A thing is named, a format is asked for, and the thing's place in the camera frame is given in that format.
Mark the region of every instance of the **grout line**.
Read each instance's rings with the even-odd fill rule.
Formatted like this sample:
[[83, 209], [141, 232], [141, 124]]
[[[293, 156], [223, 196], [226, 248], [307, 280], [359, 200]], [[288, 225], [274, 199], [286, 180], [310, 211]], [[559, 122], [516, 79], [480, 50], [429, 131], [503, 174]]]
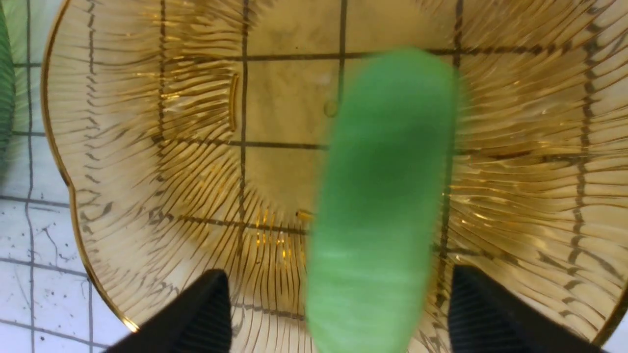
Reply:
[[[16, 326], [16, 327], [21, 327], [22, 329], [27, 329], [27, 330], [31, 330], [31, 332], [33, 333], [33, 340], [35, 339], [35, 331], [37, 332], [41, 332], [43, 334], [48, 334], [48, 335], [52, 335], [52, 336], [57, 336], [57, 337], [61, 337], [63, 339], [68, 339], [68, 340], [72, 340], [72, 341], [76, 341], [79, 343], [83, 343], [83, 344], [87, 344], [89, 345], [90, 342], [86, 341], [84, 339], [80, 339], [78, 337], [74, 337], [74, 336], [70, 336], [70, 335], [66, 335], [66, 334], [62, 334], [60, 332], [55, 332], [55, 331], [51, 331], [51, 330], [47, 330], [47, 329], [43, 329], [41, 327], [35, 327], [32, 325], [25, 325], [23, 323], [19, 323], [19, 322], [11, 322], [8, 320], [3, 320], [0, 318], [0, 323], [3, 323], [5, 325], [11, 325], [11, 326]], [[103, 349], [107, 349], [109, 348], [108, 345], [104, 345], [104, 344], [100, 344], [100, 343], [93, 343], [92, 344], [94, 347], [98, 347], [98, 348], [103, 348]]]
[[[341, 36], [345, 37], [346, 34], [341, 32]], [[360, 59], [371, 55], [377, 55], [381, 52], [349, 52], [345, 51], [346, 40], [340, 42], [340, 53], [319, 53], [319, 54], [285, 54], [285, 55], [247, 55], [247, 62], [281, 62], [281, 61], [307, 61], [307, 60], [343, 60], [343, 59]], [[462, 48], [459, 46], [457, 49], [445, 49], [445, 48], [422, 48], [424, 51], [438, 55], [480, 55], [480, 54], [533, 54], [540, 55], [544, 52], [553, 53], [556, 51], [556, 46], [550, 45], [544, 48], [540, 45], [527, 46], [489, 46], [486, 48]], [[219, 60], [241, 62], [244, 60], [243, 56], [238, 55], [225, 55], [214, 57], [195, 57], [186, 58], [183, 61], [194, 61], [195, 63], [215, 62]]]
[[[456, 1], [456, 23], [454, 26], [454, 39], [453, 45], [456, 51], [459, 51], [462, 47], [462, 14], [464, 10], [464, 0]], [[460, 68], [461, 54], [457, 52], [453, 56], [453, 66], [457, 70]], [[455, 128], [452, 129], [452, 145], [450, 146], [450, 151], [455, 149]], [[445, 267], [447, 261], [447, 249], [449, 242], [449, 211], [450, 211], [450, 201], [451, 201], [451, 192], [452, 192], [452, 169], [453, 169], [453, 158], [448, 158], [445, 165], [445, 189], [443, 191], [444, 200], [443, 200], [443, 214], [441, 217], [441, 229], [440, 229], [440, 251], [438, 252], [438, 266], [436, 268], [436, 307], [442, 308], [445, 303], [445, 296], [443, 295], [443, 291], [445, 290]]]
[[11, 131], [11, 134], [13, 136], [37, 136], [37, 137], [42, 137], [42, 138], [46, 137], [46, 133], [38, 133], [38, 132], [35, 132], [35, 131], [31, 131], [31, 132], [28, 132], [28, 131]]
[[41, 67], [41, 63], [14, 63], [13, 67], [21, 68], [21, 67]]
[[[90, 7], [87, 10], [87, 13], [89, 13], [89, 76], [88, 79], [93, 82], [93, 84], [96, 84], [96, 71], [94, 70], [94, 34], [96, 33], [96, 29], [94, 29], [94, 21], [95, 21], [95, 14], [94, 14], [94, 8], [96, 7], [96, 3], [93, 0], [90, 0]], [[93, 353], [94, 351], [94, 316], [92, 313], [92, 282], [89, 278], [89, 276], [87, 276], [87, 282], [89, 284], [89, 298], [88, 298], [88, 304], [87, 304], [87, 312], [88, 312], [88, 317], [89, 317], [89, 353]]]
[[177, 139], [177, 143], [198, 143], [198, 144], [215, 144], [220, 146], [226, 144], [227, 146], [236, 147], [259, 147], [259, 148], [286, 148], [286, 149], [320, 149], [326, 150], [328, 146], [324, 144], [310, 144], [310, 143], [283, 143], [283, 142], [262, 142], [262, 141], [229, 141], [224, 139]]
[[340, 62], [338, 65], [338, 102], [342, 102], [345, 87], [345, 59], [347, 58], [347, 1], [340, 2]]
[[[26, 0], [26, 63], [31, 63], [31, 0]], [[27, 201], [24, 203], [24, 214], [28, 223], [30, 233], [30, 296], [31, 296], [31, 326], [35, 327], [35, 235], [33, 233], [33, 223], [28, 212], [28, 200], [33, 194], [33, 99], [31, 97], [31, 68], [26, 70], [26, 90], [28, 95], [28, 171], [29, 171], [29, 187], [26, 196]], [[31, 351], [35, 353], [35, 331], [31, 329]]]
[[38, 263], [31, 264], [29, 261], [22, 261], [22, 260], [9, 259], [9, 258], [0, 258], [0, 262], [2, 262], [2, 263], [10, 263], [10, 264], [18, 264], [18, 265], [24, 265], [24, 266], [30, 266], [30, 267], [34, 267], [34, 268], [40, 268], [40, 269], [48, 269], [50, 271], [57, 271], [57, 272], [65, 273], [65, 274], [72, 274], [74, 276], [88, 278], [87, 273], [78, 272], [78, 271], [74, 271], [74, 270], [71, 270], [71, 269], [65, 269], [65, 268], [56, 267], [56, 266], [38, 264]]
[[89, 353], [94, 353], [94, 290], [92, 282], [89, 282], [89, 303], [88, 303], [88, 315], [89, 315]]
[[35, 200], [33, 198], [30, 198], [30, 197], [23, 198], [23, 197], [0, 195], [0, 200], [14, 201], [14, 202], [24, 202], [26, 204], [36, 204], [36, 205], [46, 205], [46, 206], [61, 207], [63, 209], [69, 209], [70, 208], [70, 204], [66, 204], [66, 203], [63, 203], [63, 202], [54, 202], [54, 201], [46, 201], [46, 200]]
[[305, 236], [306, 232], [303, 229], [289, 228], [289, 227], [276, 227], [273, 225], [257, 225], [252, 223], [246, 223], [243, 221], [234, 222], [230, 220], [216, 220], [216, 219], [201, 219], [197, 217], [179, 217], [180, 220], [184, 222], [194, 222], [194, 223], [206, 223], [213, 225], [220, 225], [224, 227], [237, 226], [238, 228], [248, 228], [255, 229], [257, 231], [270, 231], [270, 232], [284, 232], [289, 234], [295, 234], [300, 236]]
[[159, 110], [159, 118], [158, 118], [158, 127], [159, 127], [159, 136], [157, 136], [156, 138], [154, 138], [154, 142], [161, 144], [161, 142], [164, 140], [163, 137], [163, 123], [164, 123], [164, 118], [165, 118], [165, 107], [164, 107], [164, 90], [165, 90], [165, 85], [166, 85], [166, 0], [161, 0], [160, 1], [160, 6], [161, 6], [161, 10], [160, 10], [160, 43], [159, 43], [159, 49], [160, 49], [160, 73], [159, 73], [159, 102], [157, 103], [158, 106], [158, 110]]
[[[245, 194], [245, 180], [246, 180], [246, 101], [249, 84], [249, 62], [247, 58], [248, 46], [249, 46], [249, 0], [242, 2], [242, 116], [241, 116], [241, 131], [240, 139], [242, 144], [240, 145], [240, 190], [239, 190], [239, 215], [240, 223], [244, 223], [245, 211], [244, 211], [244, 194]], [[241, 235], [244, 233], [244, 228], [241, 227]]]

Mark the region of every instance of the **glass bowl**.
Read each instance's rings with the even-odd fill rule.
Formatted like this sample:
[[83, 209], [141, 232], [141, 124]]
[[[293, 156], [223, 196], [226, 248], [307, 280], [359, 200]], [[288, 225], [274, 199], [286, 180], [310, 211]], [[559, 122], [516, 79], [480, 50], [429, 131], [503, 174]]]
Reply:
[[131, 329], [223, 268], [234, 352], [314, 351], [302, 294], [326, 131], [370, 54], [415, 46], [459, 69], [468, 105], [409, 351], [450, 350], [455, 264], [601, 345], [626, 310], [627, 13], [620, 0], [66, 0], [43, 110], [85, 267]]

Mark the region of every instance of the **green object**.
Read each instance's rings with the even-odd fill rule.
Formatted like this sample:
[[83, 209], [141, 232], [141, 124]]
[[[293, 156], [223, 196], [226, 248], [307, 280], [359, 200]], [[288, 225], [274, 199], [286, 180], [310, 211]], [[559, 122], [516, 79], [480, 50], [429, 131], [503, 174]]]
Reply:
[[11, 138], [14, 113], [15, 72], [6, 18], [2, 3], [0, 3], [0, 173], [4, 171], [5, 167], [6, 150]]
[[308, 249], [320, 353], [406, 352], [423, 309], [457, 115], [457, 74], [420, 50], [374, 58], [331, 136]]

